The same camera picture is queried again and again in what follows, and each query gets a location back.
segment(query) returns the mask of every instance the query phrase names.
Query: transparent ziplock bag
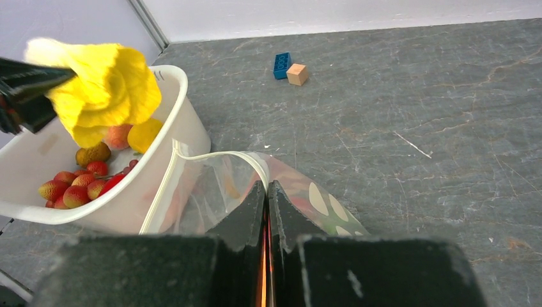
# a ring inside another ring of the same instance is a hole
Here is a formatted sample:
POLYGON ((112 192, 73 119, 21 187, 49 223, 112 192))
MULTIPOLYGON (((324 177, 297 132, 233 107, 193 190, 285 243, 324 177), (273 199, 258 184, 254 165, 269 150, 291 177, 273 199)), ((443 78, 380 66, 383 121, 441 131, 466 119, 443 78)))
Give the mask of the transparent ziplock bag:
POLYGON ((322 186, 270 155, 214 152, 194 157, 177 140, 140 234, 204 234, 234 211, 258 180, 265 188, 277 180, 294 207, 329 235, 368 234, 322 186))

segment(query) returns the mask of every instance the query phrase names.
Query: yellow towel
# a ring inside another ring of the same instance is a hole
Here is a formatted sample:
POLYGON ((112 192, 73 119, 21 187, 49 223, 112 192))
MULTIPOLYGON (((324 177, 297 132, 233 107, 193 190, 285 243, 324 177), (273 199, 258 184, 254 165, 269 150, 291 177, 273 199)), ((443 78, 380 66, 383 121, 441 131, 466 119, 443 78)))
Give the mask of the yellow towel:
POLYGON ((162 96, 145 57, 118 43, 72 45, 50 38, 27 43, 25 60, 71 68, 77 77, 48 92, 60 122, 82 148, 97 145, 108 127, 147 121, 162 96))

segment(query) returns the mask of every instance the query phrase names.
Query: red chili pepper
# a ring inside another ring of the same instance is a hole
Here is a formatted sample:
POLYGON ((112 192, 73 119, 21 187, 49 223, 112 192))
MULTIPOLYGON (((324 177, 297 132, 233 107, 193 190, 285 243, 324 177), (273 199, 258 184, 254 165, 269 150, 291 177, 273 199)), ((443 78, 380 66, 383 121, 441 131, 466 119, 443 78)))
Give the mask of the red chili pepper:
POLYGON ((101 195, 104 195, 107 191, 111 190, 114 186, 116 186, 120 180, 122 180, 124 177, 126 177, 126 175, 124 174, 118 174, 118 175, 115 175, 113 177, 111 177, 111 179, 109 179, 105 185, 104 185, 104 188, 102 189, 102 191, 100 192, 100 194, 98 195, 98 197, 100 197, 101 195))

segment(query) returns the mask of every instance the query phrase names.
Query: white wall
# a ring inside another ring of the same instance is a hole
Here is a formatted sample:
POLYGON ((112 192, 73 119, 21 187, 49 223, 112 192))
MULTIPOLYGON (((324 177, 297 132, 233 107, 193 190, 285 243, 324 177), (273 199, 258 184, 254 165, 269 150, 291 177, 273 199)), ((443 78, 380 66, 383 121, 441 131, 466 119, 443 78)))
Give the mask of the white wall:
MULTIPOLYGON (((118 42, 141 51, 149 63, 160 52, 126 0, 0 0, 0 57, 21 60, 26 41, 36 36, 118 42)), ((0 148, 9 139, 0 133, 0 148)))
POLYGON ((542 0, 144 0, 170 42, 542 17, 542 0))

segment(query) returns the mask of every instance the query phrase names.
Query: grape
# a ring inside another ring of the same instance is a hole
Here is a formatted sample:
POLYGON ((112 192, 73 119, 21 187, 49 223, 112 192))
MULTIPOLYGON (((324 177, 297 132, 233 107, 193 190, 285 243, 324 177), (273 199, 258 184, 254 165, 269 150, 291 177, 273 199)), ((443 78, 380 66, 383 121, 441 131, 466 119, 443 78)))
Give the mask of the grape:
POLYGON ((130 164, 128 164, 131 168, 133 168, 134 166, 136 166, 136 164, 138 163, 139 161, 138 160, 131 160, 130 161, 130 164))

